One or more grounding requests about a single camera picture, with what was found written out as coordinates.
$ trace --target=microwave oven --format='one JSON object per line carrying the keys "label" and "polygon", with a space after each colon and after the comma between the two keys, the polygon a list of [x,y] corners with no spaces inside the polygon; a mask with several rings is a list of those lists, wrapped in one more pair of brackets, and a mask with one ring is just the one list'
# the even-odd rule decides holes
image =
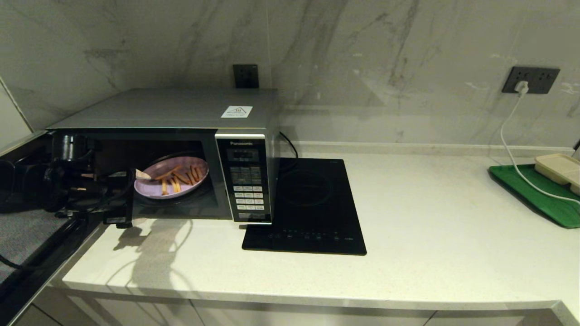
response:
{"label": "microwave oven", "polygon": [[[7,166],[0,166],[0,174],[23,175],[22,166],[27,166],[26,172],[50,189],[42,196],[45,209],[69,216],[78,207],[101,210],[105,224],[121,228],[131,227],[134,218],[271,224],[280,152],[278,113],[276,90],[132,89],[48,127],[4,155]],[[130,171],[177,157],[206,162],[206,177],[195,190],[175,198],[151,198],[133,188]],[[55,167],[55,161],[63,163]],[[45,169],[30,172],[36,165]],[[102,176],[108,176],[106,184],[101,184]],[[39,187],[27,191],[46,192]],[[109,199],[103,201],[106,192]],[[6,198],[0,196],[0,205]],[[91,200],[106,209],[90,211],[95,207]]]}

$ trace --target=purple plate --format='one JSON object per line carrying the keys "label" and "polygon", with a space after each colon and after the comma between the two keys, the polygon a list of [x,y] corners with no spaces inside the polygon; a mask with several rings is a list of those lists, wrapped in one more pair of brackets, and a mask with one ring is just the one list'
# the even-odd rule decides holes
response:
{"label": "purple plate", "polygon": [[199,187],[208,176],[208,163],[200,158],[191,156],[168,158],[167,160],[163,160],[148,167],[144,172],[150,175],[152,178],[155,178],[171,171],[178,165],[181,165],[182,167],[177,170],[177,172],[181,173],[183,176],[186,176],[186,172],[188,171],[190,165],[198,167],[201,170],[202,178],[196,184],[184,184],[183,182],[180,182],[179,184],[181,185],[182,190],[178,193],[173,192],[173,186],[171,185],[171,182],[168,182],[168,195],[161,194],[161,180],[135,180],[135,190],[137,190],[137,192],[141,195],[152,199],[176,198],[192,192],[195,188]]}

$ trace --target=panasonic logo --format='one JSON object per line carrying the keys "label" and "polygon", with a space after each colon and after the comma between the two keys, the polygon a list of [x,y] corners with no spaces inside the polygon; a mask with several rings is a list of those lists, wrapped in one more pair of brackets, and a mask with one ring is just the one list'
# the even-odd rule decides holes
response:
{"label": "panasonic logo", "polygon": [[237,143],[237,142],[230,142],[230,145],[253,145],[252,142],[243,142],[243,143]]}

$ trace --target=warning label sticker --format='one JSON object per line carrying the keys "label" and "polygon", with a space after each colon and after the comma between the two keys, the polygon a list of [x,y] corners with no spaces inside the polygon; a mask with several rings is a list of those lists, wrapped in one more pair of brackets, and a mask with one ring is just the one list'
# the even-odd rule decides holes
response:
{"label": "warning label sticker", "polygon": [[228,106],[222,118],[247,118],[253,106]]}

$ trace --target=microwave control panel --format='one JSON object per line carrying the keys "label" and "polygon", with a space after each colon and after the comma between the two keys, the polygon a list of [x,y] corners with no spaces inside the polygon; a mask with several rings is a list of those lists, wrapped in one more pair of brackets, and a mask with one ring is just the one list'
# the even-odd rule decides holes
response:
{"label": "microwave control panel", "polygon": [[272,223],[266,141],[263,135],[257,136],[262,138],[216,138],[231,214],[236,223]]}

